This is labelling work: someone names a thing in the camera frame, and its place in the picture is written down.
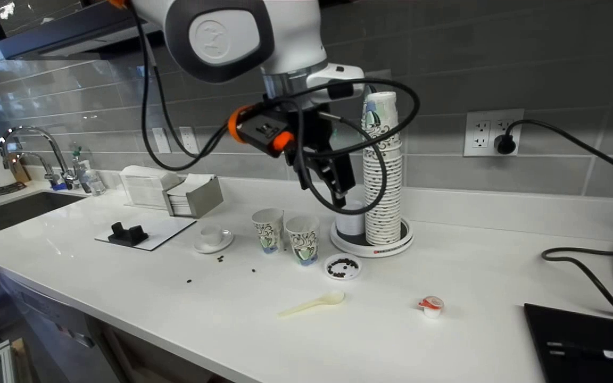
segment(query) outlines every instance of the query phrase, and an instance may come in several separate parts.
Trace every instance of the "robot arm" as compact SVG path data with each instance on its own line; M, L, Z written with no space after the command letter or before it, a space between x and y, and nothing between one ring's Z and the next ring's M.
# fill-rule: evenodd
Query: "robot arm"
M328 64L318 0L131 0L131 5L141 18L162 26L174 62L202 82L230 82L259 67L265 97L277 101L333 82L364 78L361 68ZM316 154L330 152L333 125L319 119L319 112L328 112L335 101L360 94L364 86L295 97L283 105L281 112L272 112L283 125L242 125L242 139L277 158L270 145L285 133L295 134L302 116L305 147ZM297 168L294 152L285 152L285 158ZM355 186L350 156L307 166L325 180L335 205L342 207L344 193Z

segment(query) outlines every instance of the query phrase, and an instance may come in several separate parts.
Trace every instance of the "wall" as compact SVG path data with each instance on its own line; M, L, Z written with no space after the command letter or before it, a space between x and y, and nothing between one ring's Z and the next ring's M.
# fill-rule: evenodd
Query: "wall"
M613 196L613 170L558 136L524 133L519 158L461 158L469 110L525 109L613 154L613 0L355 0L323 10L333 62L390 68L424 116L405 134L406 186ZM197 143L242 103L259 73L206 86L157 51L170 112ZM138 136L138 55L24 62L0 58L0 128L52 125L101 168L151 164ZM28 152L49 156L39 139ZM283 162L223 143L196 172L294 179Z

